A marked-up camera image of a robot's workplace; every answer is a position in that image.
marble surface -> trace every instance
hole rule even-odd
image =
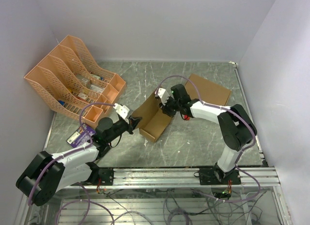
[[[100,62],[102,68],[118,73],[127,82],[125,93],[118,103],[136,109],[167,76],[180,74],[189,77],[195,73],[232,91],[228,105],[245,102],[238,80],[229,63],[168,63],[168,62]],[[170,78],[163,87],[170,89],[181,78]],[[117,121],[116,112],[110,117]],[[57,114],[47,145],[47,152],[56,153],[71,149],[65,140],[78,128],[78,122]],[[223,138],[217,124],[191,119],[183,121],[176,115],[156,143],[148,142],[139,131],[125,133],[120,144],[99,162],[101,167],[159,167],[214,165],[224,148]],[[261,165],[259,150],[247,150],[240,165]]]

mounting plate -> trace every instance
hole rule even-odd
[[[113,185],[114,171],[112,168],[100,168],[98,171],[98,177],[101,179],[100,185]]]
[[[234,170],[229,176],[224,178],[222,182],[214,175],[214,168],[200,168],[199,171],[200,185],[228,185],[228,181],[232,180],[232,185],[240,185],[241,178],[238,170]]]

cardboard box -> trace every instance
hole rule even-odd
[[[156,142],[172,117],[163,114],[159,108],[160,99],[155,98],[155,91],[133,113],[133,117],[142,117],[137,128],[142,136],[152,142]]]
[[[226,105],[231,91],[216,83],[206,80],[198,75],[192,74],[189,79],[197,86],[202,100],[217,105]],[[191,99],[198,98],[195,88],[191,83],[185,84],[187,93]],[[159,136],[169,125],[172,117],[163,114],[159,108],[160,100],[155,98],[155,91],[146,99],[146,101],[137,108],[133,117],[142,117],[137,128],[142,136],[152,142],[156,142]]]
[[[226,105],[231,94],[231,90],[213,83],[196,74],[191,74],[189,79],[197,86],[203,101],[215,105]],[[186,82],[185,88],[191,99],[198,98],[194,86]]]

orange plastic organizer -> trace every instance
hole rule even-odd
[[[92,77],[91,73],[103,79],[98,80]],[[88,78],[91,84],[104,88],[103,92],[86,88],[75,74],[80,74]],[[126,87],[126,82],[118,74],[100,68],[82,40],[73,36],[67,36],[61,41],[25,79],[53,111],[75,120],[78,120],[81,109],[89,103],[115,103]],[[76,97],[79,93],[88,96],[86,102]],[[111,109],[111,106],[106,105],[88,107],[82,120],[95,128]]]

cable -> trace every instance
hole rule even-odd
[[[183,118],[183,115],[181,114],[181,112],[180,112],[180,115],[181,115],[181,118],[182,118],[184,121],[186,121],[186,119],[185,119],[185,118]]]
[[[262,195],[254,202],[252,208],[248,211],[248,217],[249,217],[249,215],[250,215],[250,212],[253,210],[255,204],[258,202],[258,200],[259,200],[262,196],[264,196],[264,194],[265,194],[266,192],[267,192],[267,191],[263,192]]]
[[[134,211],[134,210],[130,210],[130,211],[127,211],[127,212],[121,214],[120,216],[118,216],[118,217],[114,220],[114,222],[115,222],[116,220],[118,220],[119,218],[123,217],[124,215],[130,214],[130,213],[140,215],[142,218],[144,218],[146,221],[148,221],[150,225],[154,225],[153,222],[152,222],[147,216],[145,216],[144,214],[142,214],[142,213],[140,213],[140,212]]]
[[[265,191],[265,192],[262,193],[262,195],[254,202],[252,208],[251,208],[248,212],[243,213],[242,215],[240,215],[231,225],[233,225],[233,224],[234,224],[238,219],[240,219],[242,216],[244,216],[244,215],[246,215],[246,214],[248,214],[248,216],[249,216],[249,213],[253,210],[255,204],[258,202],[258,200],[259,200],[266,192],[267,192],[267,191]]]
[[[88,204],[87,204],[86,212],[85,212],[85,214],[84,214],[82,220],[78,223],[78,225],[81,225],[81,224],[84,222],[84,220],[85,220],[85,218],[86,218],[86,216],[87,216],[87,214],[88,214],[88,212],[89,212],[89,208],[90,208],[90,206],[91,206],[91,198],[90,198],[89,193],[87,192],[86,188],[85,188],[80,182],[79,182],[78,184],[80,185],[80,187],[82,187],[82,189],[84,190],[84,192],[86,193],[86,196],[87,196],[87,200],[83,200],[83,201],[85,201],[85,202],[88,203]],[[62,207],[59,209],[59,211],[57,212],[57,214],[56,214],[56,217],[55,217],[55,225],[58,224],[58,219],[59,219],[59,216],[60,216],[60,213],[61,213],[62,209],[64,209],[66,206],[68,206],[68,205],[71,204],[71,203],[79,202],[79,201],[82,201],[82,200],[71,201],[71,202],[66,203],[64,206],[62,206]]]
[[[219,225],[222,225],[222,223],[220,222],[220,220],[218,219],[218,217],[215,215],[215,213],[211,210],[211,206],[210,206],[210,204],[209,204],[209,201],[208,201],[208,198],[206,198],[206,202],[207,202],[207,205],[208,205],[208,208],[210,209],[210,212],[212,213],[212,215],[213,215],[213,217],[215,218],[215,220],[218,222],[218,224]]]
[[[124,189],[120,189],[120,190],[117,190],[117,191],[115,191],[114,193],[107,193],[109,196],[112,196],[113,194],[116,194],[116,193],[118,193],[119,191],[123,191]]]
[[[34,191],[35,191],[35,189],[37,188],[38,184],[40,183],[40,180],[41,180],[41,178],[43,177],[44,173],[47,171],[47,169],[48,169],[53,163],[55,163],[56,161],[58,161],[58,160],[60,160],[60,159],[62,159],[62,158],[64,158],[64,157],[67,157],[67,156],[69,156],[69,155],[71,155],[71,154],[73,154],[73,153],[76,153],[76,152],[78,152],[78,151],[82,151],[82,150],[87,149],[87,148],[89,148],[89,147],[92,146],[92,144],[93,144],[92,137],[90,136],[89,132],[88,132],[88,131],[84,128],[84,126],[82,125],[82,114],[83,114],[83,112],[84,112],[89,106],[92,106],[92,105],[108,105],[108,106],[113,106],[113,107],[114,107],[113,104],[102,103],[102,102],[94,102],[94,103],[91,103],[91,104],[85,106],[85,107],[82,109],[82,111],[81,111],[81,113],[80,113],[80,115],[79,115],[79,117],[78,117],[78,122],[79,122],[79,125],[82,127],[82,129],[83,129],[83,130],[86,132],[86,134],[89,136],[91,142],[90,142],[85,148],[84,148],[84,147],[74,148],[74,149],[72,149],[71,151],[65,153],[63,156],[56,157],[55,159],[53,159],[51,162],[49,162],[49,163],[45,166],[45,168],[41,171],[40,175],[38,176],[37,180],[35,181],[35,183],[34,183],[34,185],[33,185],[33,188],[32,188],[31,191],[30,191],[29,198],[28,198],[28,206],[30,206],[30,205],[33,204],[33,202],[32,202],[32,197],[33,197]]]
[[[181,207],[179,206],[179,204],[176,202],[175,198],[172,196],[172,194],[170,194],[170,196],[171,196],[171,198],[174,200],[174,202],[175,202],[175,204],[177,205],[177,207],[178,207],[178,208],[181,208]],[[167,210],[171,213],[171,211],[170,211],[169,208],[168,208],[167,202],[166,202],[166,208],[167,208]],[[206,212],[207,210],[210,210],[210,208],[204,209],[204,210],[202,210],[202,211],[200,211],[200,212],[197,212],[197,213],[194,213],[194,212],[187,212],[187,214],[190,215],[190,216],[196,216],[196,215],[200,215],[200,214],[208,214],[208,213],[204,213],[204,212]]]
[[[116,147],[116,146],[120,143],[121,138],[122,138],[122,135],[120,135],[120,138],[118,139],[117,144],[116,144],[115,146],[112,146],[112,143],[110,143],[110,147],[111,147],[111,148]]]
[[[180,208],[179,206],[177,209],[174,209],[173,211],[169,211],[167,207],[167,200],[168,200],[168,192],[167,192],[167,196],[165,198],[164,204],[163,204],[163,216],[164,216],[164,221],[166,225],[170,225],[170,222],[175,215],[183,215],[186,220],[186,225],[189,225],[189,223],[191,223],[191,225],[193,224],[192,220],[188,216],[188,213],[184,209]],[[168,221],[166,220],[166,216],[165,216],[165,205],[166,205],[167,210],[170,212],[168,216]]]
[[[120,205],[122,208],[124,208],[127,212],[129,212],[129,211],[126,209],[126,207],[124,207],[121,203],[119,203],[118,201],[116,201],[115,199],[113,199],[110,195],[108,195],[108,194],[105,193],[105,192],[103,192],[103,194],[104,194],[105,196],[108,196],[110,199],[112,199],[114,202],[116,202],[118,205]],[[134,220],[134,217],[132,216],[132,214],[130,214],[130,215],[131,215],[131,218],[132,218],[132,222],[134,223],[134,225],[136,225],[135,220]]]

